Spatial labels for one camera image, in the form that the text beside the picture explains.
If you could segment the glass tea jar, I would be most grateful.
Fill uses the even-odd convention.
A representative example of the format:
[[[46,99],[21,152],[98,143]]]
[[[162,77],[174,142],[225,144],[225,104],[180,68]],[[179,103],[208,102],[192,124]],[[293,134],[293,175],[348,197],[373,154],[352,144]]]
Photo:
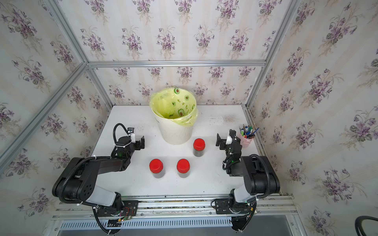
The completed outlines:
[[[181,177],[181,178],[187,178],[190,174],[190,163],[187,159],[180,159],[178,162],[177,162],[177,171],[178,171],[178,175]]]

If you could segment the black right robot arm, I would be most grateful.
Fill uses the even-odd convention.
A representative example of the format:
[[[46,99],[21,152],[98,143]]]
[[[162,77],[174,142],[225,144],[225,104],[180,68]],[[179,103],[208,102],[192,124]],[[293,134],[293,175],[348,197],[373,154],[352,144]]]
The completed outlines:
[[[227,138],[217,135],[216,146],[225,151],[222,169],[230,177],[242,177],[243,184],[232,189],[227,198],[211,201],[216,214],[233,214],[230,223],[236,232],[243,232],[252,220],[258,201],[271,194],[279,193],[280,181],[266,156],[242,155],[241,139],[235,130]]]

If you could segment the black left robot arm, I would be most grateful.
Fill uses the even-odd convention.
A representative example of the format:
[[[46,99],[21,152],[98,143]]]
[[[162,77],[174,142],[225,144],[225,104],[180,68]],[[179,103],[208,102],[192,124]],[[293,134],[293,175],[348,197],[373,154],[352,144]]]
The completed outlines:
[[[91,206],[112,214],[121,213],[126,207],[121,194],[96,184],[102,174],[123,172],[131,163],[135,151],[145,148],[145,137],[136,140],[133,127],[118,123],[113,128],[114,148],[109,156],[73,158],[53,185],[52,194],[61,203]]]

